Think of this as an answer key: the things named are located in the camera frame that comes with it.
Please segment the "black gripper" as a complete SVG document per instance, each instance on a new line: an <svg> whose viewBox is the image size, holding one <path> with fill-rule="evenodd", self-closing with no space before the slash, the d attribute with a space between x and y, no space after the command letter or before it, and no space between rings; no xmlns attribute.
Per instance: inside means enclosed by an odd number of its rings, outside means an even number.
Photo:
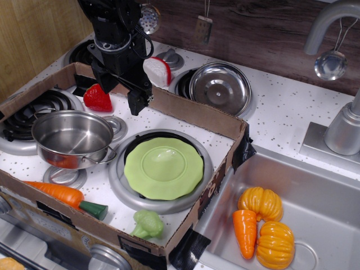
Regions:
<svg viewBox="0 0 360 270"><path fill-rule="evenodd" d="M134 116L149 105L151 82L143 69L147 53L145 39L130 39L124 44L110 44L94 40L88 46L93 55L93 74L105 94L119 84L128 90L128 105Z"/></svg>

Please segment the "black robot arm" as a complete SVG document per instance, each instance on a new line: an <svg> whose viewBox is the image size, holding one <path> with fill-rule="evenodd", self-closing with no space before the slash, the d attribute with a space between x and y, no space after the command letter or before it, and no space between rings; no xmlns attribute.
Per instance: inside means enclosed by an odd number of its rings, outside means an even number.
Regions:
<svg viewBox="0 0 360 270"><path fill-rule="evenodd" d="M136 1L79 1L79 5L94 31L88 51L97 82L105 93L119 84L125 87L131 114L137 116L153 99L152 83L143 69L153 50L147 50L152 40L140 24L142 5Z"/></svg>

